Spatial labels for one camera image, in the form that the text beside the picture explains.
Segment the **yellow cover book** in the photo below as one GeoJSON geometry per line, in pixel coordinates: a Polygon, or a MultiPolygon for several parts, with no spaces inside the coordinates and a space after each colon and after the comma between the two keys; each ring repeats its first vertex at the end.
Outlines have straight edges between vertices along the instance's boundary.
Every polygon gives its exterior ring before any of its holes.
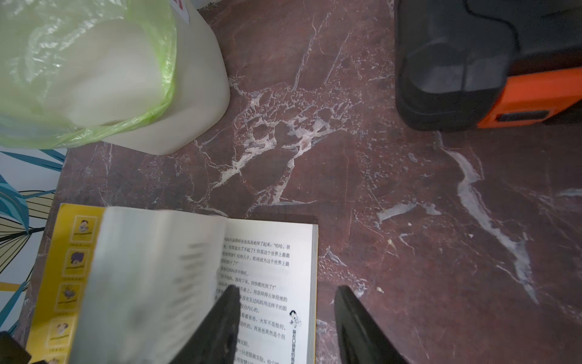
{"type": "Polygon", "coordinates": [[[315,362],[318,227],[63,204],[27,341],[47,363],[169,363],[230,286],[237,363],[315,362]]]}

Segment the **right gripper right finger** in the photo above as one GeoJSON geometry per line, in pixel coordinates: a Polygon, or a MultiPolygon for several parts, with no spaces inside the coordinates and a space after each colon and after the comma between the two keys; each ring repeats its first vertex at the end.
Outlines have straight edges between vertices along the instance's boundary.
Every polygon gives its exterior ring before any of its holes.
{"type": "Polygon", "coordinates": [[[348,286],[337,288],[334,314],[341,363],[408,363],[348,286]]]}

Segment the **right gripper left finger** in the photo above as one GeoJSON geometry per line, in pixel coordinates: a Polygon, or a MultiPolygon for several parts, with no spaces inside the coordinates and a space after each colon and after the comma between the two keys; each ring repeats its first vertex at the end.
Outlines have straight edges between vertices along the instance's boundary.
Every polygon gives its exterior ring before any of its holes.
{"type": "Polygon", "coordinates": [[[170,364],[233,364],[240,311],[239,288],[229,285],[170,364]]]}

